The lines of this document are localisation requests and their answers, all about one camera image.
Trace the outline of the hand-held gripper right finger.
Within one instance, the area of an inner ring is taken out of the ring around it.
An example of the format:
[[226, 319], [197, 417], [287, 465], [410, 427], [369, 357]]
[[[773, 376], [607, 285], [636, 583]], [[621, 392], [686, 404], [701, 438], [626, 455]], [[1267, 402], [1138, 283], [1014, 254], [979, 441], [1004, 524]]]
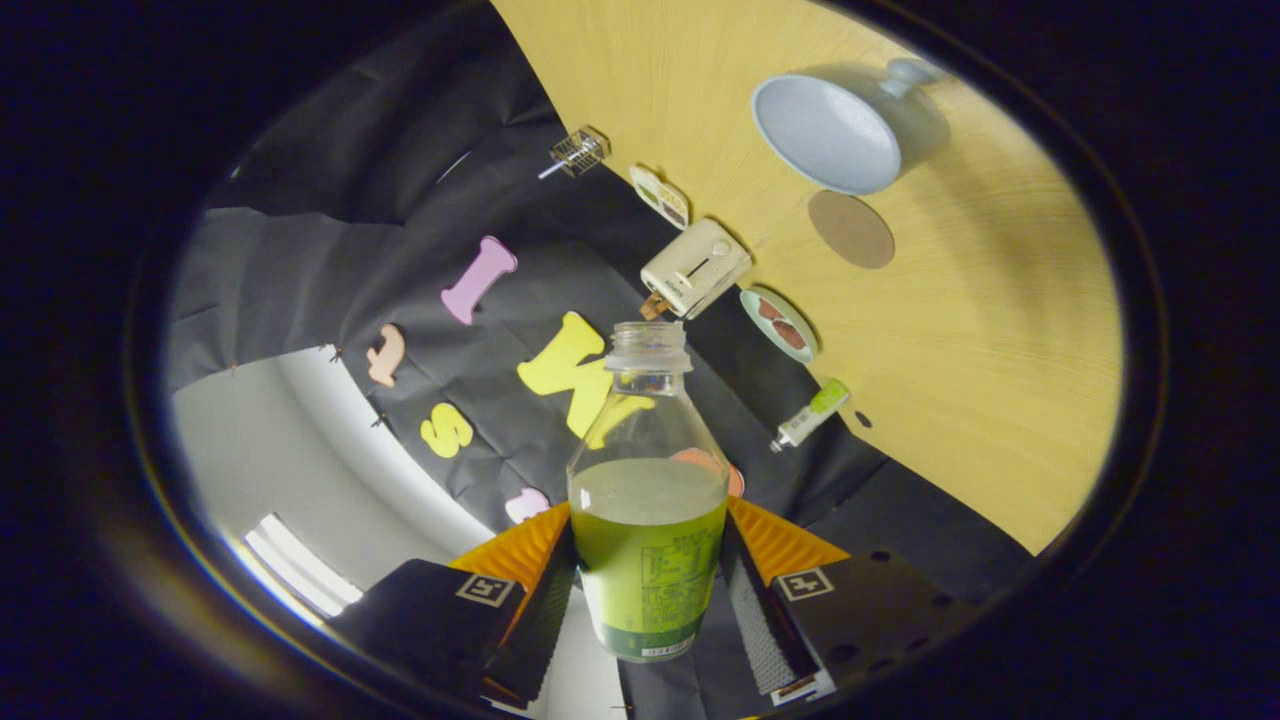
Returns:
[[887, 676], [978, 615], [886, 550], [849, 553], [737, 497], [719, 569], [756, 688], [776, 706]]

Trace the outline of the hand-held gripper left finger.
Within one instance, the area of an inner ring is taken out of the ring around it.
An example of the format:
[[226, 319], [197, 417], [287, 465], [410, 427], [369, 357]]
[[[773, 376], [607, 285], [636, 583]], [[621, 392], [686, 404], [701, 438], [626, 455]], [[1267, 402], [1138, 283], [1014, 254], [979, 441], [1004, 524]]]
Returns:
[[526, 708], [540, 693], [577, 569], [558, 503], [452, 562], [402, 562], [326, 625], [457, 700]]

